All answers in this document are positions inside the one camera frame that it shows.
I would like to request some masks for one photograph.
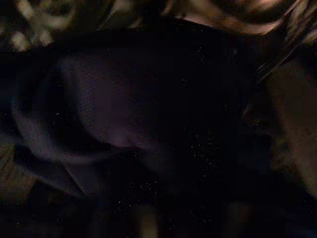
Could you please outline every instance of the fabric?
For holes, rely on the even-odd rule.
[[[176,25],[181,31],[189,23]],[[87,195],[98,186],[89,191],[79,179],[88,175],[71,166],[134,149],[141,149],[146,167],[176,187],[220,174],[221,163],[207,162],[206,153],[220,149],[221,125],[239,118],[254,83],[253,67],[236,38],[201,29],[206,35],[198,38],[161,30],[141,40],[130,35],[133,48],[105,48],[105,39],[113,45],[123,33],[98,33],[16,57],[17,87],[4,104],[11,113],[3,122],[13,131],[4,134],[37,158],[63,163]],[[224,47],[210,46],[205,37]],[[93,49],[87,47],[91,42]],[[89,183],[98,180],[92,176]]]

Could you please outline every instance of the person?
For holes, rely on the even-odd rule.
[[[184,29],[205,34],[182,35]],[[168,194],[193,196],[187,206],[213,204],[218,215],[223,199],[271,202],[264,196],[268,145],[239,120],[257,82],[252,48],[175,19],[149,31],[141,40],[129,35],[120,48],[124,33],[99,32],[6,54],[2,91],[11,93],[3,94],[1,123],[4,140],[21,145],[16,161],[72,195],[110,194],[111,207],[146,172]],[[204,228],[212,232],[216,225]]]

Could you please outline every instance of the dark clothing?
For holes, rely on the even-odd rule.
[[[0,129],[20,145],[16,161],[72,195],[104,191],[106,207],[161,205],[154,191],[186,196],[212,217],[222,202],[261,204],[269,142],[239,120],[257,79],[250,48],[198,24],[169,27],[4,54]],[[145,181],[147,191],[136,186]],[[208,217],[201,229],[219,229]]]

